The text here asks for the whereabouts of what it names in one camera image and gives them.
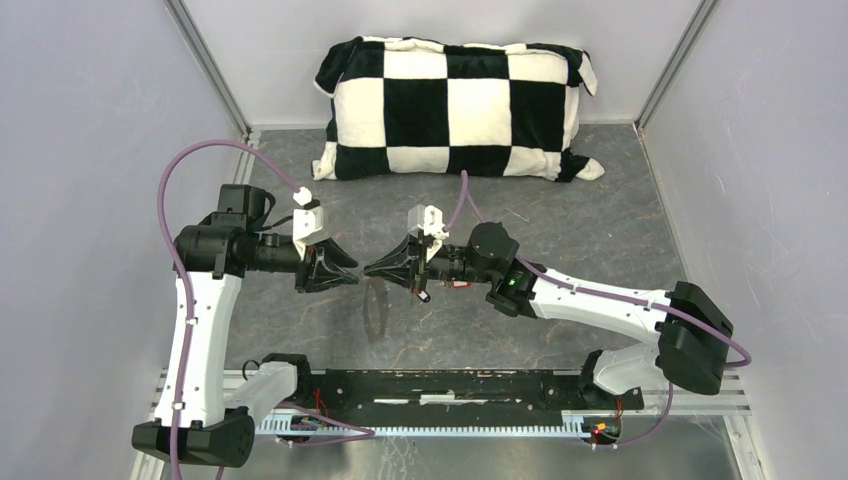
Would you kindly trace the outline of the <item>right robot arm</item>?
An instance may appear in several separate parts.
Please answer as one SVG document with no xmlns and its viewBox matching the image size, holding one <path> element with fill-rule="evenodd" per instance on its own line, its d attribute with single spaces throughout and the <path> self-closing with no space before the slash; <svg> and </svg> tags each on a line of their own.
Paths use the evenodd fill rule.
<svg viewBox="0 0 848 480">
<path fill-rule="evenodd" d="M 733 325 L 701 287 L 679 281 L 671 291 L 638 290 L 587 282 L 522 261 L 518 250 L 494 222 L 476 225 L 464 246 L 442 245 L 417 231 L 364 272 L 423 302 L 430 280 L 487 284 L 487 302 L 507 316 L 574 321 L 635 340 L 584 362 L 577 392 L 591 408 L 666 382 L 696 394 L 719 393 Z"/>
</svg>

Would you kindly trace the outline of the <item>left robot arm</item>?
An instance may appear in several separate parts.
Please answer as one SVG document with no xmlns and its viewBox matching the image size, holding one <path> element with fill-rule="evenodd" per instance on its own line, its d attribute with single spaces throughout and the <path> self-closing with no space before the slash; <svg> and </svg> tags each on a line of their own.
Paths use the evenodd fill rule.
<svg viewBox="0 0 848 480">
<path fill-rule="evenodd" d="M 172 239 L 177 318 L 165 385 L 152 420 L 134 427 L 132 446 L 174 465 L 243 466 L 259 423 L 281 402 L 314 394 L 302 354 L 269 354 L 234 392 L 224 391 L 231 316 L 249 271 L 291 274 L 300 293 L 355 285 L 352 259 L 323 229 L 323 210 L 305 187 L 293 195 L 293 232 L 271 232 L 276 200 L 261 188 L 225 184 L 218 207 Z"/>
</svg>

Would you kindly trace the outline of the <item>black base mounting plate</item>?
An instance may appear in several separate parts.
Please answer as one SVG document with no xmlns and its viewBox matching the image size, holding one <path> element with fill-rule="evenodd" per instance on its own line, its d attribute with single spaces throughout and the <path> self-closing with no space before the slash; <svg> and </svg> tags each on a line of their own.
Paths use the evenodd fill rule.
<svg viewBox="0 0 848 480">
<path fill-rule="evenodd" d="M 605 393 L 556 370 L 325 370 L 289 402 L 361 427 L 556 426 L 565 412 L 644 408 L 642 391 Z"/>
</svg>

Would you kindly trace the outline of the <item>black and white checkered pillow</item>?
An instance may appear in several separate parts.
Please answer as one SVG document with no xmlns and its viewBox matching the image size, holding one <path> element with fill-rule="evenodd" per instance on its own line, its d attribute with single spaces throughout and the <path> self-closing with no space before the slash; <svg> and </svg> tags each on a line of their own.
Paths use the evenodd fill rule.
<svg viewBox="0 0 848 480">
<path fill-rule="evenodd" d="M 450 45 L 358 36 L 332 46 L 315 76 L 331 118 L 317 180 L 437 173 L 593 181 L 577 154 L 588 52 L 557 44 Z"/>
</svg>

